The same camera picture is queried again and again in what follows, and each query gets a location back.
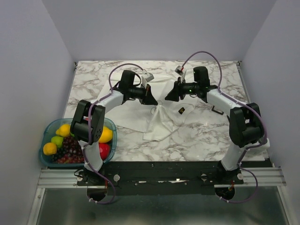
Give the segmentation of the white printed t-shirt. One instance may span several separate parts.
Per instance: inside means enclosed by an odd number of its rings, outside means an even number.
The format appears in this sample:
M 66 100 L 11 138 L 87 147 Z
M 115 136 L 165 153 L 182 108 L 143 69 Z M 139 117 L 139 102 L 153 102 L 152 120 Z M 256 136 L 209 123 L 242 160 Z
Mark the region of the white printed t-shirt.
M 161 141 L 175 132 L 185 123 L 188 115 L 195 109 L 196 98 L 186 95 L 179 102 L 166 101 L 166 95 L 173 88 L 174 75 L 156 75 L 150 82 L 154 98 L 162 101 L 162 105 L 142 105 L 138 100 L 127 101 L 105 114 L 115 125 L 143 133 L 143 140 Z

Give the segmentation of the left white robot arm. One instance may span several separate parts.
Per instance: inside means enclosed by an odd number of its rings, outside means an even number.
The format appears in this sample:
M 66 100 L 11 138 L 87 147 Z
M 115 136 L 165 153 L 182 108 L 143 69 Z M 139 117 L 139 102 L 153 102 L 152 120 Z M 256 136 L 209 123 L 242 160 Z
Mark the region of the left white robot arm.
M 99 100 L 91 103 L 86 100 L 79 101 L 72 123 L 70 133 L 82 145 L 84 167 L 90 172 L 88 180 L 93 185 L 103 182 L 104 174 L 100 171 L 103 160 L 100 156 L 98 141 L 104 130 L 105 114 L 113 108 L 129 100 L 138 99 L 142 105 L 158 105 L 151 93 L 148 82 L 154 79 L 153 74 L 143 71 L 140 84 L 134 84 L 137 73 L 124 70 L 121 79 L 111 87 L 110 92 Z

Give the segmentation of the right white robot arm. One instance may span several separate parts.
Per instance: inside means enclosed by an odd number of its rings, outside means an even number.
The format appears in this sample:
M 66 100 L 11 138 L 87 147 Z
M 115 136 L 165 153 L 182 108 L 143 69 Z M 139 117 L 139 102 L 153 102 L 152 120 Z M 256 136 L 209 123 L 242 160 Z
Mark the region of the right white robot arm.
M 229 119 L 231 144 L 221 160 L 222 168 L 215 173 L 217 181 L 225 184 L 233 178 L 232 171 L 239 168 L 248 151 L 262 152 L 270 147 L 259 106 L 255 103 L 240 102 L 223 93 L 218 86 L 212 85 L 206 67 L 195 67 L 194 82 L 190 83 L 185 81 L 184 67 L 177 66 L 175 72 L 179 77 L 165 97 L 166 100 L 178 102 L 188 94 L 196 96 L 203 102 L 217 107 L 220 110 L 219 114 L 226 114 Z

